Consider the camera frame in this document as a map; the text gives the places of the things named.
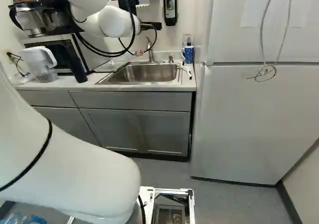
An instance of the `wall-mounted dispenser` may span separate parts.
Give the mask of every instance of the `wall-mounted dispenser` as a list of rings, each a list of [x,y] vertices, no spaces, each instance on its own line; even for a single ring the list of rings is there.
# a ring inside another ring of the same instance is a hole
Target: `wall-mounted dispenser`
[[[178,17],[177,0],[164,0],[163,4],[165,23],[167,26],[174,26]]]

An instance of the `gray floor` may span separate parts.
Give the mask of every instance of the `gray floor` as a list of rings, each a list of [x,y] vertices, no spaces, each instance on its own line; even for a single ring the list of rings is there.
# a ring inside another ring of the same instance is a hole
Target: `gray floor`
[[[134,160],[143,186],[195,190],[196,224],[291,224],[275,189],[192,180],[188,163]],[[66,224],[68,219],[55,210],[26,204],[17,204],[13,211],[44,217],[48,224]]]

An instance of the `faucet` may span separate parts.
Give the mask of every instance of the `faucet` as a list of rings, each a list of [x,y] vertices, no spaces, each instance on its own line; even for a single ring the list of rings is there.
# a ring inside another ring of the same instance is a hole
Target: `faucet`
[[[146,49],[148,50],[151,47],[152,42],[151,42],[151,40],[150,40],[150,38],[148,36],[146,37],[146,39],[148,40],[148,45],[146,47]],[[153,48],[149,50],[149,60],[150,60],[150,62],[154,62],[155,61]]]
[[[173,56],[168,56],[168,62],[169,63],[174,63]]]

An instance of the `microwave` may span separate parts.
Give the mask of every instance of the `microwave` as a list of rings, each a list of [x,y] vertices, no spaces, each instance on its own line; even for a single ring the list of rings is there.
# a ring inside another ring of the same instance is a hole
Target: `microwave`
[[[102,37],[93,37],[91,34],[81,35],[94,46],[107,50]],[[50,49],[57,61],[54,68],[58,73],[72,73],[70,67],[82,66],[84,72],[88,74],[110,60],[88,50],[74,34],[28,38],[21,40],[21,43],[25,48],[45,46]]]

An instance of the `coffee maker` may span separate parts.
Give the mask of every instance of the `coffee maker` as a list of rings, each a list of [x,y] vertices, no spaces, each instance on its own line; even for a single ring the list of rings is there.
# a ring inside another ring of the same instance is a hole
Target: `coffee maker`
[[[68,0],[21,0],[9,8],[12,22],[28,37],[83,32],[71,17]]]

